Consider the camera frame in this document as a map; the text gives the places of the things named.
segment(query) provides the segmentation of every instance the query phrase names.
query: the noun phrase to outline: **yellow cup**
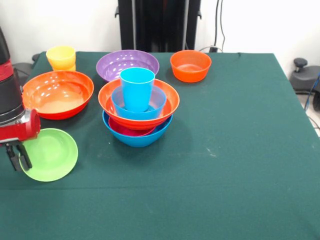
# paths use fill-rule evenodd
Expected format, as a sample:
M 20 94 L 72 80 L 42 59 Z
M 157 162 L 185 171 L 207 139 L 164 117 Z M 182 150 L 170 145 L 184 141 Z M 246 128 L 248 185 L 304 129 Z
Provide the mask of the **yellow cup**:
M 46 51 L 46 57 L 54 71 L 76 70 L 76 51 L 71 46 L 55 46 Z
M 53 71 L 61 71 L 61 69 L 55 69 L 55 68 L 52 68 L 52 69 Z M 64 71 L 76 71 L 76 65 L 73 65 L 69 69 L 64 69 Z

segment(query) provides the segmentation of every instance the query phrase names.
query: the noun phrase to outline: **cable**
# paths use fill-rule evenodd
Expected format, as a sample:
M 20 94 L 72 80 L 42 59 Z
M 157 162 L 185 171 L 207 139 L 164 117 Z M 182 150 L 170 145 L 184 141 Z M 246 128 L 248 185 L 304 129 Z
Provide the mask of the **cable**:
M 214 46 L 217 45 L 217 35 L 218 35 L 218 31 L 217 31 L 217 28 L 218 28 L 218 8 L 219 8 L 219 1 L 220 0 L 217 0 L 216 1 L 216 7 L 215 7 L 215 35 L 214 35 Z
M 222 41 L 222 52 L 224 52 L 224 45 L 225 45 L 225 41 L 226 41 L 226 36 L 224 33 L 224 28 L 222 27 L 222 6 L 223 6 L 224 0 L 221 0 L 221 8 L 220 8 L 220 28 L 221 28 L 221 33 L 223 36 L 223 41 Z
M 25 75 L 27 75 L 27 76 L 29 76 L 30 74 L 29 73 L 27 73 L 27 72 L 25 72 L 25 71 L 22 71 L 22 70 L 20 70 L 20 69 L 18 69 L 18 68 L 15 68 L 18 72 L 20 72 L 20 73 L 23 73 L 23 74 L 25 74 Z
M 305 102 L 305 105 L 304 105 L 304 111 L 307 111 L 307 110 L 308 110 L 310 95 L 311 95 L 312 91 L 314 90 L 314 88 L 318 85 L 319 79 L 320 79 L 320 73 L 319 73 L 317 79 L 315 80 L 312 88 L 310 89 L 310 92 L 309 92 L 309 94 L 308 94 L 308 98 L 306 99 L 306 102 Z
M 310 116 L 308 116 L 308 118 L 315 124 L 316 127 L 314 127 L 315 129 L 320 129 L 319 125 L 316 123 L 315 120 L 313 120 Z
M 217 48 L 217 49 L 219 49 L 222 53 L 224 52 L 224 51 L 222 51 L 222 49 L 221 49 L 220 47 L 213 46 L 213 45 L 211 45 L 211 46 L 205 46 L 205 47 L 201 48 L 201 49 L 199 50 L 199 52 L 201 52 L 202 50 L 208 49 L 208 48 Z

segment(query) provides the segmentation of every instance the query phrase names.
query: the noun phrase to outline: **blue bowl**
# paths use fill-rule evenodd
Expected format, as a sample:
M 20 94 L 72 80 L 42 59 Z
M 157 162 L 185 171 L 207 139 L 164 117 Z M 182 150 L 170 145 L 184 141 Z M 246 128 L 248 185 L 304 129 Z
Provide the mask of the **blue bowl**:
M 166 104 L 166 94 L 161 88 L 154 86 L 151 93 L 149 107 L 146 111 L 135 112 L 125 109 L 125 102 L 122 87 L 117 87 L 111 96 L 116 114 L 119 117 L 131 120 L 151 120 L 160 116 L 162 109 Z
M 109 116 L 106 114 L 105 111 L 102 113 L 102 119 L 106 127 L 111 131 L 113 136 L 115 136 L 120 142 L 123 142 L 124 144 L 127 144 L 134 148 L 142 148 L 146 147 L 152 143 L 154 143 L 156 140 L 158 140 L 167 130 L 169 127 L 171 121 L 172 121 L 173 115 L 171 115 L 167 120 L 165 120 L 164 123 L 157 126 L 153 133 L 145 136 L 126 136 L 123 134 L 120 134 L 114 130 L 112 130 L 109 126 Z

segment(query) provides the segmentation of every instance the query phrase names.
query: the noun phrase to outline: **green plate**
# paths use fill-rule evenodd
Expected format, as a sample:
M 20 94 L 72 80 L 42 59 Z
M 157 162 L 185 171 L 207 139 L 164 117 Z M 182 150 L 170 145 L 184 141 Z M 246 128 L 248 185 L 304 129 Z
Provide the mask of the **green plate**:
M 76 141 L 60 129 L 42 129 L 36 139 L 27 140 L 23 145 L 32 168 L 21 168 L 37 181 L 51 182 L 63 178 L 74 168 L 78 159 Z

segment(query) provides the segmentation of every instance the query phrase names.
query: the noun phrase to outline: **white wall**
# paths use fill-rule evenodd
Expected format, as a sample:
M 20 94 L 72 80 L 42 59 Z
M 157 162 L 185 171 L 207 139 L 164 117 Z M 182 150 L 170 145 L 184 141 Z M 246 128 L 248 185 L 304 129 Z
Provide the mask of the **white wall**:
M 216 0 L 202 0 L 196 49 L 214 42 Z M 224 0 L 225 52 L 275 53 L 287 76 L 293 59 L 320 65 L 319 0 Z M 217 45 L 221 47 L 222 35 Z
M 0 25 L 13 62 L 55 45 L 121 49 L 117 0 L 0 0 Z M 195 49 L 214 42 L 215 0 L 201 0 Z M 320 1 L 224 0 L 225 52 L 275 53 L 287 75 L 295 57 L 320 65 Z M 222 35 L 217 44 L 221 46 Z
M 77 51 L 121 49 L 117 0 L 0 0 L 0 26 L 13 62 L 56 45 Z

